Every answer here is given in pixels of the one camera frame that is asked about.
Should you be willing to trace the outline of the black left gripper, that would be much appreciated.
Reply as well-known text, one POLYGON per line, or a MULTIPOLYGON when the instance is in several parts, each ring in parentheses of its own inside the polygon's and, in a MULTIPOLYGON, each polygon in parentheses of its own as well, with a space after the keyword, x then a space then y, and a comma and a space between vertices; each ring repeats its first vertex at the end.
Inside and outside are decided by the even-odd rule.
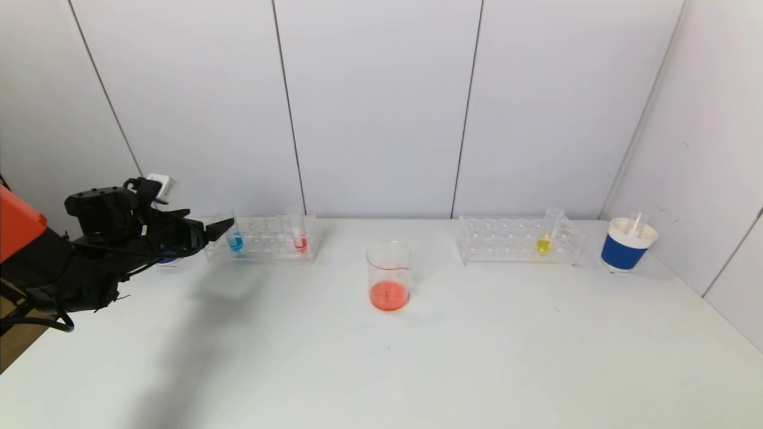
POLYGON ((189 209, 160 211, 150 209, 150 233, 156 234, 156 242, 151 244, 152 257, 188 257, 196 255, 206 247, 207 242, 218 241, 234 226, 234 218, 224 218, 218 222, 203 225, 190 220, 189 209))

